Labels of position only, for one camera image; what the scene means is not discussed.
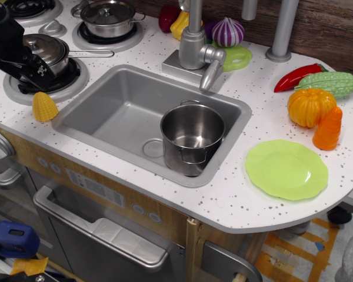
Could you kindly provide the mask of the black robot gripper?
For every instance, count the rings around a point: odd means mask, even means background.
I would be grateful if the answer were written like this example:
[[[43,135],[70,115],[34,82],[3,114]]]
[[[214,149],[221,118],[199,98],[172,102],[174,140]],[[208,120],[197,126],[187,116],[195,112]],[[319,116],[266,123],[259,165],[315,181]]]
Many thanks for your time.
[[[20,79],[25,78],[45,90],[55,79],[51,68],[23,43],[24,28],[13,19],[0,23],[0,70]],[[33,85],[18,84],[23,94],[34,94]]]

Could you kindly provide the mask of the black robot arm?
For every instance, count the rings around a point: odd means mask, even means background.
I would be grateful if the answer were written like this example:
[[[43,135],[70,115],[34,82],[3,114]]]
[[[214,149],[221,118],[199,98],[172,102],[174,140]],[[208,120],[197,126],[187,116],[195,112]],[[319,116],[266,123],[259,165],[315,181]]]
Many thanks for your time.
[[[23,44],[24,28],[14,20],[9,9],[0,3],[0,70],[24,78],[45,91],[55,79],[51,68]]]

